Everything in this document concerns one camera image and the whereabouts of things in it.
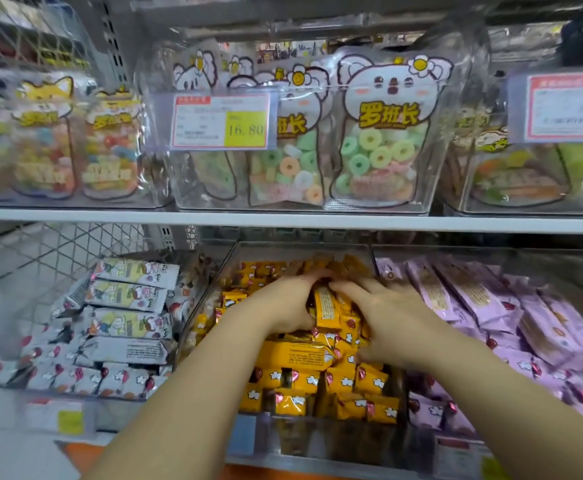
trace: yellow sticker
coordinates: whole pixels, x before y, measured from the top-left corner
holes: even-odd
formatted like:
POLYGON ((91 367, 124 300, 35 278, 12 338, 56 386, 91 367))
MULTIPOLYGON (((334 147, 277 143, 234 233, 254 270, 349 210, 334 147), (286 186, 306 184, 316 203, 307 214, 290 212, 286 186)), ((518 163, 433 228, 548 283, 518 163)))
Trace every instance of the yellow sticker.
POLYGON ((266 148, 266 111, 230 111, 225 122, 225 146, 228 148, 266 148))
POLYGON ((82 411, 58 411, 58 432, 61 435, 80 436, 85 434, 82 411))
POLYGON ((480 465, 480 470, 483 473, 484 480, 511 480, 512 477, 505 473, 505 470, 492 456, 484 456, 482 458, 482 464, 480 465))

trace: person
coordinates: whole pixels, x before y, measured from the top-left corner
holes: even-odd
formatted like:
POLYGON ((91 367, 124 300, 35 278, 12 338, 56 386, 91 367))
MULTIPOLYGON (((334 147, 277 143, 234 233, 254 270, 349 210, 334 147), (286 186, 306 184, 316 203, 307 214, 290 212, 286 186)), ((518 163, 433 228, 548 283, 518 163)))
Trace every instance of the person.
MULTIPOLYGON (((83 480, 213 480, 245 384, 271 333, 310 330, 312 285, 327 270, 283 276, 232 306, 104 450, 83 480)), ((432 375, 515 480, 583 479, 583 416, 450 327, 408 283, 332 281, 372 330, 358 362, 432 375)))

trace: person's left hand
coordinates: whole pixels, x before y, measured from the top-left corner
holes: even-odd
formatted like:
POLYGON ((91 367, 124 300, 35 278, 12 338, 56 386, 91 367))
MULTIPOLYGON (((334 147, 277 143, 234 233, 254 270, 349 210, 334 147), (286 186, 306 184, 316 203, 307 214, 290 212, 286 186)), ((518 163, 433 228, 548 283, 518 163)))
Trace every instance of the person's left hand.
POLYGON ((321 278, 331 277, 333 272, 314 269, 296 276, 300 266, 290 265, 282 278, 232 306, 226 313, 247 314, 250 320, 261 324, 267 334, 311 330, 316 320, 307 312, 307 298, 312 285, 321 278))

